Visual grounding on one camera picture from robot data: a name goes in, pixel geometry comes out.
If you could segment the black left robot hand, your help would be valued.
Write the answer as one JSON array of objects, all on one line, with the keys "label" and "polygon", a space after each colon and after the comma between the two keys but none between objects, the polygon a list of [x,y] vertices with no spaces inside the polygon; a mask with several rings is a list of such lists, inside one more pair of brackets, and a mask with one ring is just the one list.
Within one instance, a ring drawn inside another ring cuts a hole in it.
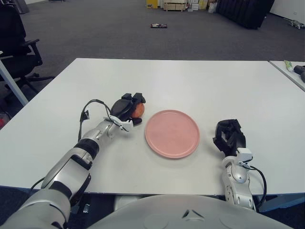
[{"label": "black left robot hand", "polygon": [[133,125],[139,125],[142,122],[146,103],[142,93],[125,93],[121,99],[116,101],[111,108],[110,114],[119,118],[121,121],[133,121]]}]

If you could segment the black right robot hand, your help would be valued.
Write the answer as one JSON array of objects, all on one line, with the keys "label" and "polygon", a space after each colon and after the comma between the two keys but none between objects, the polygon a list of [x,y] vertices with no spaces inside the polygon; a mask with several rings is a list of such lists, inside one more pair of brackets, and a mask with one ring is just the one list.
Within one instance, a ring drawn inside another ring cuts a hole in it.
[{"label": "black right robot hand", "polygon": [[238,148],[246,148],[246,138],[237,119],[217,123],[213,143],[227,156],[237,156]]}]

